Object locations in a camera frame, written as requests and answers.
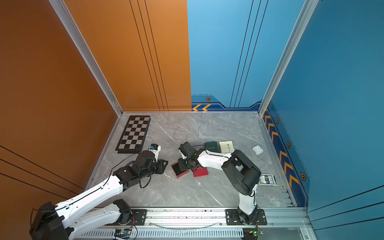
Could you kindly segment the red booklet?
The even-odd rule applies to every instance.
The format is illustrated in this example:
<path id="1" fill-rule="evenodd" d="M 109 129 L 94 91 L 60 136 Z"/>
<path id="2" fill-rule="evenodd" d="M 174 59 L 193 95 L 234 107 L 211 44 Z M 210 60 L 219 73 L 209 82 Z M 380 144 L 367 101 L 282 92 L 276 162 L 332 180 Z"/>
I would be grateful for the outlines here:
<path id="1" fill-rule="evenodd" d="M 204 176 L 207 176 L 208 174 L 209 173 L 207 168 L 193 168 L 194 178 L 204 177 Z"/>

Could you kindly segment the red jewelry box base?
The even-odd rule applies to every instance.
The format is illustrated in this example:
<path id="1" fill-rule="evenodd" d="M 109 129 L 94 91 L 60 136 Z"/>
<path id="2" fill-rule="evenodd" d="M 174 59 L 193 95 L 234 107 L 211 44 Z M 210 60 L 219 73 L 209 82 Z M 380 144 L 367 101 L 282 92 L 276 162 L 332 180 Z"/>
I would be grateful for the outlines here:
<path id="1" fill-rule="evenodd" d="M 179 163 L 173 164 L 172 169 L 173 169 L 177 179 L 184 176 L 185 174 L 187 174 L 190 171 L 190 170 L 181 170 Z"/>

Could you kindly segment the green booklet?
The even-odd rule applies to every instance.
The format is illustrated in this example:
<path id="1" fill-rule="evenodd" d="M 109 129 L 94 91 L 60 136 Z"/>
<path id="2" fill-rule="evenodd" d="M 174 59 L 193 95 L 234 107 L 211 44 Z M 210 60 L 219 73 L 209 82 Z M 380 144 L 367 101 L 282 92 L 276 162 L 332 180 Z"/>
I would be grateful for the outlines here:
<path id="1" fill-rule="evenodd" d="M 213 153 L 221 153 L 219 142 L 215 142 L 215 141 L 206 142 L 204 143 L 204 147 L 207 151 L 210 151 Z"/>

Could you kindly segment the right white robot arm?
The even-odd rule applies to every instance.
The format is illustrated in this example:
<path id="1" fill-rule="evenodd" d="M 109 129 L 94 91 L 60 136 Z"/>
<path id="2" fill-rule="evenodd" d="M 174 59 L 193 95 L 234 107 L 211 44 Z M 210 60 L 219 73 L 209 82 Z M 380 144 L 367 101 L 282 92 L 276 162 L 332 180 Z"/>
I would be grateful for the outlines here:
<path id="1" fill-rule="evenodd" d="M 256 192 L 259 185 L 261 170 L 242 152 L 213 153 L 205 149 L 195 149 L 192 146 L 180 146 L 182 157 L 178 159 L 181 170 L 198 168 L 213 168 L 222 170 L 239 192 L 238 214 L 241 223 L 252 225 L 258 217 Z"/>

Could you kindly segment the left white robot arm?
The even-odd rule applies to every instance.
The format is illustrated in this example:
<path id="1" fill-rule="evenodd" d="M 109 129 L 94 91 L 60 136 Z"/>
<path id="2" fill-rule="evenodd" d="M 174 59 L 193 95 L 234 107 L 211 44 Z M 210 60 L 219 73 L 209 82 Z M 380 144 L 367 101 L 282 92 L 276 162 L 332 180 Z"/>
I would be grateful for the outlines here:
<path id="1" fill-rule="evenodd" d="M 140 185 L 141 180 L 164 173 L 168 161 L 159 160 L 161 147 L 152 144 L 148 150 L 126 166 L 113 172 L 106 180 L 66 201 L 42 205 L 32 222 L 30 235 L 34 240 L 73 240 L 98 227 L 119 223 L 127 224 L 131 208 L 124 200 L 95 211 L 94 207 Z"/>

